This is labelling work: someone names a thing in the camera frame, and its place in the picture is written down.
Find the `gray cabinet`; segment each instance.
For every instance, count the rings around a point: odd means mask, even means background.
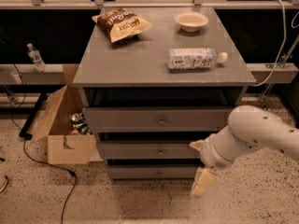
[[[74,83],[84,116],[112,179],[194,178],[202,165],[189,147],[226,125],[255,79],[213,8],[132,7],[153,27],[126,44],[111,44],[95,26]],[[174,16],[200,11],[209,24],[179,29]],[[207,70],[171,72],[168,51],[210,47],[228,61]]]

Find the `plastic bottle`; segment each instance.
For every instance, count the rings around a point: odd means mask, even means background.
[[[28,56],[31,58],[32,62],[36,66],[37,72],[44,72],[46,65],[40,56],[39,50],[36,49],[31,43],[27,44]]]
[[[226,52],[216,53],[216,51],[211,48],[170,49],[168,68],[210,68],[215,63],[224,63],[226,60]]]

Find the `bottle cap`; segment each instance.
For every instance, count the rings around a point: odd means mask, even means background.
[[[224,63],[224,62],[226,62],[226,60],[227,60],[227,53],[226,52],[220,52],[218,54],[216,63]]]

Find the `snack bag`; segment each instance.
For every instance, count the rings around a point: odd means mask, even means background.
[[[93,16],[93,21],[110,36],[111,42],[116,42],[126,37],[132,37],[148,30],[152,24],[138,17],[126,8],[114,9],[98,16]]]

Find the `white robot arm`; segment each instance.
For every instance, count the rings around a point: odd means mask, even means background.
[[[232,165],[236,158],[262,147],[270,147],[299,161],[299,130],[280,117],[251,105],[235,108],[228,125],[205,140],[191,142],[205,165],[198,169],[192,194],[201,196],[216,179],[216,171]]]

